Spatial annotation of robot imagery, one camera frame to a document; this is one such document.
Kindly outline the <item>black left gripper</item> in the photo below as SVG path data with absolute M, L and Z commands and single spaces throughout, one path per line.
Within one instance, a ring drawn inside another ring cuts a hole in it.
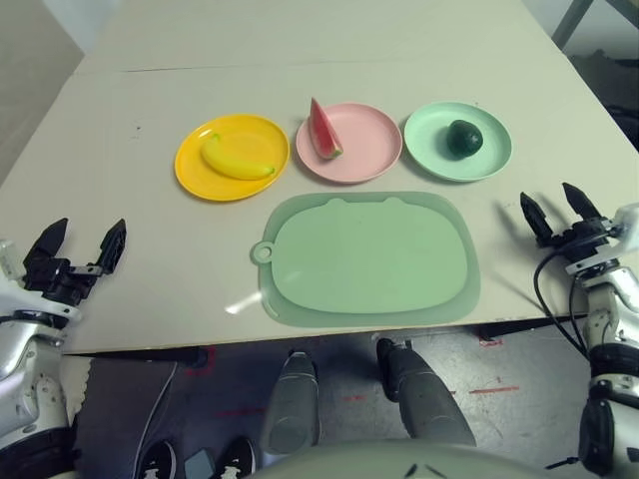
M 54 257 L 64 241 L 67 224 L 68 219 L 62 218 L 42 231 L 23 261 L 23 281 L 27 290 L 39 291 L 46 299 L 77 306 L 89 296 L 100 276 L 115 270 L 125 249 L 127 228 L 120 219 L 107 231 L 97 264 L 72 266 L 68 259 Z

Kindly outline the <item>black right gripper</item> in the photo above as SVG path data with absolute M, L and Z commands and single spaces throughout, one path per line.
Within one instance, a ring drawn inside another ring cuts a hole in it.
M 526 193 L 519 196 L 520 206 L 537 244 L 551 248 L 570 263 L 577 263 L 594 256 L 598 246 L 609 245 L 608 239 L 616 236 L 618 228 L 604 219 L 580 189 L 569 183 L 563 183 L 562 187 L 569 206 L 583 221 L 560 235 L 553 232 L 541 206 Z

